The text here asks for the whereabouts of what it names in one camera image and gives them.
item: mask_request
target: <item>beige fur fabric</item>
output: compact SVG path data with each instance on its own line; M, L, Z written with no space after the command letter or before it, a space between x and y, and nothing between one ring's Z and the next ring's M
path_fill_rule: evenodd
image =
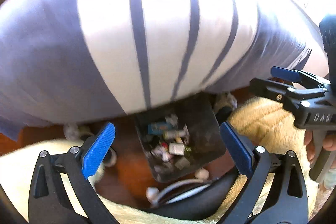
M267 99L251 100L248 104L238 108L230 118L231 124L240 134L246 135L254 142L263 145L269 152L284 154L287 150L291 149L297 153L305 175L309 195L309 212L311 213L315 204L317 184L310 180L308 176L309 163L306 159L305 147L303 145L304 131L294 128L293 120L293 116L282 110L280 104ZM30 180L39 152L48 150L51 154L64 153L73 145L80 145L80 143L67 140L54 140L38 143L0 157L0 183L12 203L26 219L28 218ZM97 174L90 178L91 183L99 180L102 174L103 168L100 168ZM215 224L234 201L245 181L246 177L240 176L218 211L210 218L201 221L183 221L165 218L144 213L128 206L115 204L101 196L100 198L121 224ZM269 191L271 181L272 176L269 176L254 213L261 209L262 203ZM85 215L66 176L63 176L63 182L75 211Z

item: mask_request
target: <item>metal screw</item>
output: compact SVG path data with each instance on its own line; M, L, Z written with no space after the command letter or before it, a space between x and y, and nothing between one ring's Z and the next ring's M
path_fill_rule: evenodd
M263 146L257 146L256 150L259 152L259 153L263 153L265 152L265 148Z
M76 154L79 151L78 146L73 146L70 148L70 153L71 154Z
M294 158L295 157L295 152L293 150L289 150L288 154L290 157Z
M40 157L44 158L47 155L47 152L45 150L40 152Z
M310 106L310 102L308 102L308 101L302 101L301 105L304 106L304 107L309 107Z

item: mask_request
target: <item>black plastic bin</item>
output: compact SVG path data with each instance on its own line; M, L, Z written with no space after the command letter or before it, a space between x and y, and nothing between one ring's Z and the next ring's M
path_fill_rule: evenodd
M163 122L165 117L170 114L176 114L179 128L182 129L186 124L190 133L190 144L188 146L193 150L188 158L190 165L182 170L175 166L164 168L162 161L151 154L151 147L146 140L148 138L148 124ZM203 93L139 113L135 116L135 123L153 177L158 182L166 183L190 174L224 155L226 151L208 96Z

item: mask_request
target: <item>blue textured pad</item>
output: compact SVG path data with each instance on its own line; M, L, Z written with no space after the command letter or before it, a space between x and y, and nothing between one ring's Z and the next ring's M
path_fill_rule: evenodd
M300 73L291 69L273 67L271 68L271 75L293 83L300 83L302 81Z
M103 161L106 153L108 152L111 144L114 141L116 130L112 123L108 123L101 131L95 142L91 145L90 149L86 152L82 162L82 172L86 179L94 175L101 162Z
M253 174L253 152L239 139L233 127L228 122L220 126L220 136L225 143L235 165L242 175L250 178Z

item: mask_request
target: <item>hand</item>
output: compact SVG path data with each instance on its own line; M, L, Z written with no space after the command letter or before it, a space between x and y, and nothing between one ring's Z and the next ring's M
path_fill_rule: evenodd
M304 145L306 145L306 151L307 151L307 159L310 163L314 161L315 157L315 145L312 141L313 138L313 132L310 130L306 130L304 134ZM327 151L334 151L336 150L336 135L328 135L323 140L323 148ZM331 169L336 168L336 160L333 162L333 164L330 167Z

